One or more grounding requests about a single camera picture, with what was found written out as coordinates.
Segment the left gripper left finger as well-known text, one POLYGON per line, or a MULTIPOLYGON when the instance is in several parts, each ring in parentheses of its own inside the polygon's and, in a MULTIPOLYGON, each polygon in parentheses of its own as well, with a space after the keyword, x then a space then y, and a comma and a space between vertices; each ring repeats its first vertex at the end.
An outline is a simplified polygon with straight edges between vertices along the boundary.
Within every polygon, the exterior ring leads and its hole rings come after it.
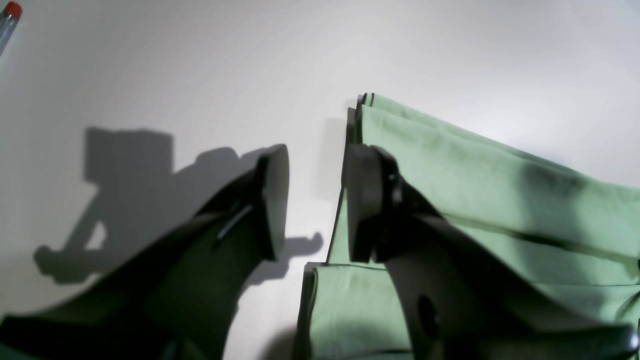
POLYGON ((1 344, 37 360, 220 360, 243 287, 286 239, 290 157, 265 149, 191 219, 78 296, 7 316, 1 344))

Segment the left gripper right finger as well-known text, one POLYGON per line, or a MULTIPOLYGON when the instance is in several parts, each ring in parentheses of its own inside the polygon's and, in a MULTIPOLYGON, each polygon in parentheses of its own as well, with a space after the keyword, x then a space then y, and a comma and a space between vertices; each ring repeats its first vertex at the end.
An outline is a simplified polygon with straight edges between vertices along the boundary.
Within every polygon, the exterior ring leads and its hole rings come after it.
POLYGON ((583 316, 448 223, 379 146, 345 151, 349 258, 384 264, 417 360, 629 360, 638 331, 583 316))

